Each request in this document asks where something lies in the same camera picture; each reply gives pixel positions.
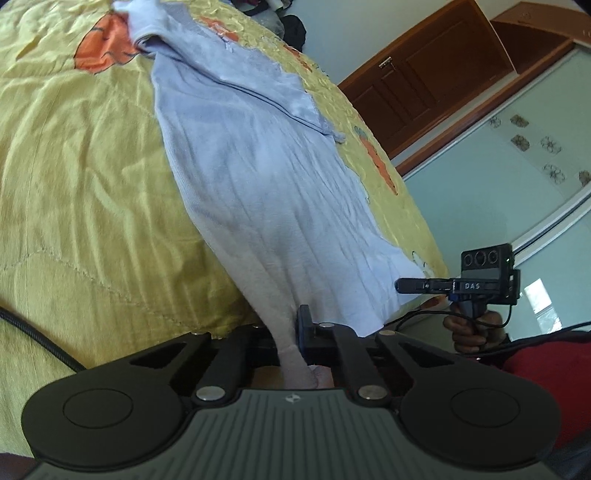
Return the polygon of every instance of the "red clothing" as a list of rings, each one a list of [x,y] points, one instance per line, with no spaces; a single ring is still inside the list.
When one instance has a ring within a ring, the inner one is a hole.
[[[562,415],[559,449],[591,429],[591,344],[548,342],[519,350],[503,370],[551,393]]]

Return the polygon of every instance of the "yellow bedspread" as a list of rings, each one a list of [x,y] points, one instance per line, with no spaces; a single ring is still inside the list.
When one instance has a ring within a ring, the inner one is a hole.
[[[339,152],[383,234],[445,276],[404,183],[340,90],[232,7],[192,0],[190,10],[302,77],[347,135]],[[151,61],[121,28],[104,0],[11,0],[0,10],[0,305],[87,367],[256,319],[184,210],[154,116]],[[22,407],[71,372],[2,321],[0,349],[0,452],[30,455]]]

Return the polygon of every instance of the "human hand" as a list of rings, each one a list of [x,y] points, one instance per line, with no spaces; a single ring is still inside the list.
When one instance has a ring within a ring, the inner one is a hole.
[[[453,312],[459,312],[456,305],[452,305]],[[498,312],[486,312],[478,320],[502,325],[503,318]],[[503,328],[488,328],[474,324],[466,319],[449,315],[443,319],[443,326],[452,332],[453,346],[460,353],[478,353],[482,350],[499,346],[507,334]]]

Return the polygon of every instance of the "white cloth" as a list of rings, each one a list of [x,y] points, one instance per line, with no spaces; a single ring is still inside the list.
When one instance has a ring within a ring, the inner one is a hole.
[[[337,153],[343,136],[297,75],[193,22],[181,4],[114,7],[154,55],[156,114],[189,216],[280,359],[290,358],[288,388],[306,384],[294,351],[299,305],[315,322],[366,336],[414,298],[397,294],[395,281],[422,271],[380,234],[360,179]]]

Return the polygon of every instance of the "sliding glass door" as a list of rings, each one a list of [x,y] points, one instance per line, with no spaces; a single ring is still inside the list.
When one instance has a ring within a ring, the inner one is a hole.
[[[591,320],[589,79],[576,50],[405,178],[452,276],[463,250],[513,244],[512,338]]]

